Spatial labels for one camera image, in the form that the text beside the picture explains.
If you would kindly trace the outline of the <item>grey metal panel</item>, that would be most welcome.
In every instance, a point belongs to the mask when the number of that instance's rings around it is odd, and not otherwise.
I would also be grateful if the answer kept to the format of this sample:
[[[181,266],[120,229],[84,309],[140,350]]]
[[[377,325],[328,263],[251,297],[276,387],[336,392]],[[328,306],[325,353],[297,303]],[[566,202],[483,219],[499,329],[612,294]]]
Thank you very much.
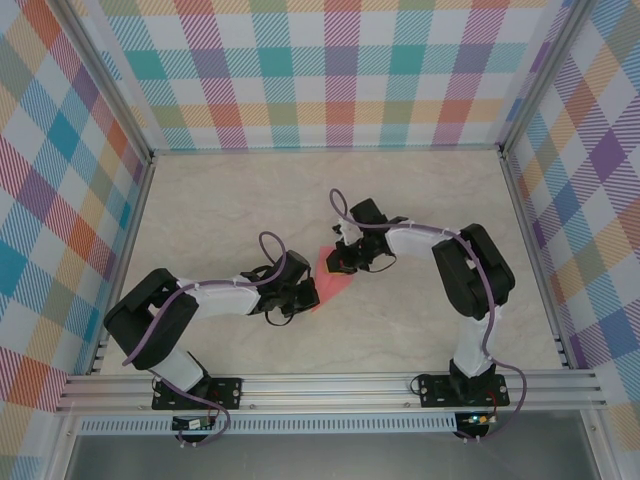
[[[238,435],[203,448],[160,436],[83,436],[65,480],[600,480],[580,447],[566,453],[506,438]]]

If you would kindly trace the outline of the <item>aluminium side rail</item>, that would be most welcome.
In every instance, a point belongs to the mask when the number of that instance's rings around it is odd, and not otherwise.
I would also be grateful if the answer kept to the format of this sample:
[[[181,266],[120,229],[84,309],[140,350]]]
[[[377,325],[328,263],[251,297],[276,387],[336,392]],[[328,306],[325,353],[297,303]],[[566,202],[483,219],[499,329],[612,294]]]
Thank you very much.
[[[109,311],[118,303],[123,291],[127,271],[155,174],[155,160],[156,158],[154,154],[151,154],[143,169],[139,195],[130,216],[130,222],[124,239],[121,255],[115,264],[114,279],[109,290],[109,297],[105,307],[106,311]],[[108,337],[109,334],[103,325],[103,318],[100,318],[97,323],[96,333],[92,338],[91,350],[84,365],[83,375],[91,375],[94,373],[99,357],[98,351],[108,342]]]
[[[562,367],[565,369],[575,369],[576,365],[572,347],[566,343],[566,332],[564,331],[564,326],[553,298],[552,289],[545,276],[544,265],[538,249],[537,240],[533,228],[528,221],[524,200],[518,188],[515,175],[511,171],[510,164],[504,153],[498,152],[498,159]]]

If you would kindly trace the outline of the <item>aluminium frame post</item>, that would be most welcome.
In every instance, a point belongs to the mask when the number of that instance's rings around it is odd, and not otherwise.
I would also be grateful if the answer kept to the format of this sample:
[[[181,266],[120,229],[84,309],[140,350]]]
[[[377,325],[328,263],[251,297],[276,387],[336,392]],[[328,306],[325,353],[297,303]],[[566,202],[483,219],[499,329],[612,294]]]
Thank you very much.
[[[104,96],[106,103],[111,108],[114,117],[119,121],[134,149],[146,164],[151,164],[153,162],[152,150],[137,121],[134,119],[128,104],[118,90],[115,80],[104,63],[99,50],[93,44],[70,1],[46,0],[46,2],[65,33],[69,36],[71,43],[84,62],[85,68],[100,93]]]
[[[506,97],[509,110],[496,137],[501,162],[524,134],[597,1],[549,0],[523,57],[524,70]]]

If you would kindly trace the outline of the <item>thin aluminium back rail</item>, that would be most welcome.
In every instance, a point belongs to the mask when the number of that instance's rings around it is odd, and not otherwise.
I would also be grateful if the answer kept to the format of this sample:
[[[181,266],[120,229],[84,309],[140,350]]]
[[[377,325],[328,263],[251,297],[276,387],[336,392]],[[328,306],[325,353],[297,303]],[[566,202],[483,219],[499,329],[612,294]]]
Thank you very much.
[[[499,152],[496,144],[443,144],[425,146],[343,146],[343,147],[277,147],[277,148],[232,148],[232,149],[156,149],[154,158],[160,156],[205,156],[205,155],[258,155],[258,154],[302,154],[302,153],[353,153],[353,152]]]

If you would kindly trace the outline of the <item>long aluminium frame rail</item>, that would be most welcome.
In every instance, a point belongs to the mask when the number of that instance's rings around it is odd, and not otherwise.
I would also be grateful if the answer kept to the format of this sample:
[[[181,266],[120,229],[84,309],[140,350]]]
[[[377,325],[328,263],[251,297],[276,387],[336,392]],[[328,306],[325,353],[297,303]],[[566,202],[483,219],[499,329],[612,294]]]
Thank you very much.
[[[243,374],[241,413],[364,413],[418,410],[411,392],[413,373]],[[583,410],[607,406],[596,374],[589,370],[538,370],[504,378],[512,410]],[[136,413],[151,410],[152,377],[144,375],[72,376],[56,411],[75,414]]]

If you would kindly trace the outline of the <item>pink paper sheet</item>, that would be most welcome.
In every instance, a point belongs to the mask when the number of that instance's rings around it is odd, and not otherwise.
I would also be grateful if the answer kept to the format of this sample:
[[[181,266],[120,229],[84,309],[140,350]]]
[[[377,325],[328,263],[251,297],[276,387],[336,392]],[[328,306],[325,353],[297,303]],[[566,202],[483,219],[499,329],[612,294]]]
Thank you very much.
[[[353,282],[352,275],[330,273],[328,271],[326,260],[332,251],[333,248],[330,246],[322,246],[319,249],[313,274],[316,291],[319,297],[319,304],[312,308],[313,312],[317,311],[333,297],[340,294]]]

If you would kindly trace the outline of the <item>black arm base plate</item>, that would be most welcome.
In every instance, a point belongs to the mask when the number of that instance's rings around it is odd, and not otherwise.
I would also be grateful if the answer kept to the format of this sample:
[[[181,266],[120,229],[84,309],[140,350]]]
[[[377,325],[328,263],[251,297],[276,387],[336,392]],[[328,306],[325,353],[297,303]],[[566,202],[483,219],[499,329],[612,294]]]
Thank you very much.
[[[205,376],[187,391],[192,397],[215,402],[227,410],[237,410],[240,405],[243,380],[241,378],[215,378]],[[185,397],[168,386],[164,380],[152,383],[152,410],[201,410],[208,407],[199,401]]]
[[[421,374],[415,378],[422,408],[505,407],[510,397],[503,375],[495,375],[485,386],[461,398],[451,386],[448,375]]]

